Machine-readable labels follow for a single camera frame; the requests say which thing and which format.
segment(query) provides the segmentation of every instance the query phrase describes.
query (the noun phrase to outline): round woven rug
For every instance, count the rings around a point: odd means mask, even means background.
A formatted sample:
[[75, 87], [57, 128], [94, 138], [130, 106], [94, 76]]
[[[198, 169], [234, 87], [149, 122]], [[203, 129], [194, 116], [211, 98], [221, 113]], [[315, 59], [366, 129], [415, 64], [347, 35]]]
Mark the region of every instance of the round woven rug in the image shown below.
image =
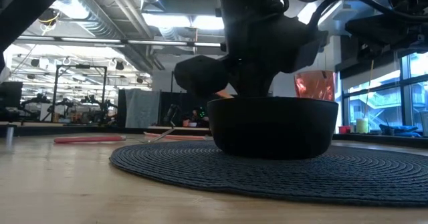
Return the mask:
[[111, 163], [130, 173], [192, 189], [253, 197], [361, 206], [428, 207], [428, 157], [332, 146], [308, 160], [224, 154], [213, 142], [126, 146]]

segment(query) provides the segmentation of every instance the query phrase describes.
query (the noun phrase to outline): ceiling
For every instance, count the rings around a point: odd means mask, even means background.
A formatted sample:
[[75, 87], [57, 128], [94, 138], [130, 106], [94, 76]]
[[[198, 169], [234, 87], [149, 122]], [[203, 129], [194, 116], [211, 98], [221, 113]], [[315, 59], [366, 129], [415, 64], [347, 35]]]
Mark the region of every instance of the ceiling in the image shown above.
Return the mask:
[[[88, 12], [85, 19], [73, 18], [76, 10], [64, 9], [68, 3], [80, 3], [84, 12]], [[161, 0], [165, 8], [160, 11], [158, 7], [150, 4], [142, 6], [141, 0], [58, 0], [54, 7], [61, 10], [58, 22], [54, 28], [44, 31], [46, 26], [36, 21], [24, 33], [26, 35], [45, 35], [60, 37], [87, 37], [104, 39], [157, 39], [171, 40], [157, 26], [174, 25], [174, 37], [181, 41], [201, 41], [207, 43], [223, 43], [224, 32], [221, 27], [214, 25], [216, 22], [215, 8], [219, 6], [218, 0]], [[290, 8], [285, 13], [288, 17], [297, 16], [306, 4], [297, 0], [290, 0]], [[358, 17], [362, 13], [372, 11], [363, 4], [355, 1], [343, 1], [334, 8], [325, 20], [320, 24], [320, 29], [329, 30], [331, 34], [346, 34], [344, 23], [351, 18]], [[208, 20], [202, 21], [205, 27], [198, 25], [198, 17], [209, 16]], [[108, 67], [109, 88], [115, 86], [136, 86], [143, 89], [150, 89], [150, 74], [153, 71], [171, 71], [175, 65], [183, 60], [187, 60], [194, 55], [203, 54], [212, 58], [219, 58], [225, 53], [217, 48], [209, 47], [141, 47], [141, 46], [104, 46], [95, 47], [94, 44], [79, 43], [79, 46], [68, 45], [37, 45], [20, 41], [9, 50], [13, 54], [12, 70], [17, 80], [25, 82], [51, 82], [50, 76], [36, 75], [34, 80], [28, 80], [26, 72], [41, 71], [44, 73], [55, 72], [54, 69], [41, 69], [31, 66], [34, 58], [49, 59], [52, 64], [62, 63], [65, 59], [71, 60], [72, 64], [90, 64], [91, 66]], [[115, 68], [116, 61], [124, 62], [124, 70], [118, 71]], [[88, 74], [86, 83], [97, 84], [102, 82], [99, 73], [91, 68], [89, 70], [72, 70], [76, 74]], [[136, 77], [144, 75], [144, 83], [136, 83]], [[73, 76], [63, 76], [60, 82], [71, 84], [83, 84], [82, 81], [73, 79]], [[33, 86], [36, 90], [40, 84]]]

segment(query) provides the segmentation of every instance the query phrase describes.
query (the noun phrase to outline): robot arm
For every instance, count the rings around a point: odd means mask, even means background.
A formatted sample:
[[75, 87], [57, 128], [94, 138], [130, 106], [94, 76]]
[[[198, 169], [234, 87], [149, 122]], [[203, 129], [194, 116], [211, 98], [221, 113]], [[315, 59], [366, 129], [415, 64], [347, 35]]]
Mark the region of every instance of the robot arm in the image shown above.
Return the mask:
[[[276, 0], [221, 0], [227, 55], [219, 60], [198, 56], [178, 63], [177, 84], [198, 96], [208, 96], [230, 83], [239, 96], [260, 97], [267, 96], [279, 72], [292, 73], [312, 65], [318, 50], [327, 44], [328, 33], [318, 30], [318, 22], [339, 0], [322, 2], [307, 25], [296, 17], [286, 17], [288, 0], [282, 1], [278, 6]], [[428, 0], [390, 0], [392, 8], [374, 0], [359, 1], [382, 13], [346, 25], [366, 48], [363, 57], [373, 59], [386, 51], [425, 47], [428, 17], [422, 9]]]

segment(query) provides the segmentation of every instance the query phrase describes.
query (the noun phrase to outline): window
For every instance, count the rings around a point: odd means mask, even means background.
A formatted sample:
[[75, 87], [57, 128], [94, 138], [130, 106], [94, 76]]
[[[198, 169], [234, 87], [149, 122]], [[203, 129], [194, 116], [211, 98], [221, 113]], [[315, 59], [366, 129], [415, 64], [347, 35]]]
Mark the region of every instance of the window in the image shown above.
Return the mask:
[[413, 53], [409, 61], [411, 78], [428, 74], [428, 53]]
[[[389, 74], [381, 76], [377, 79], [374, 79], [370, 83], [370, 88], [379, 87], [379, 86], [382, 86], [383, 84], [398, 82], [398, 81], [400, 81], [400, 73], [401, 73], [400, 70], [396, 70], [396, 71], [393, 71]], [[357, 85], [357, 86], [350, 88], [348, 90], [348, 93], [354, 93], [354, 92], [366, 90], [366, 89], [368, 89], [368, 82], [365, 82], [363, 84], [360, 84], [360, 85]]]
[[351, 96], [349, 114], [352, 124], [356, 124], [356, 120], [359, 118], [368, 118], [371, 130], [380, 130], [380, 124], [403, 125], [400, 88], [371, 92], [368, 95]]
[[413, 84], [412, 87], [413, 125], [422, 131], [421, 113], [428, 111], [428, 82]]

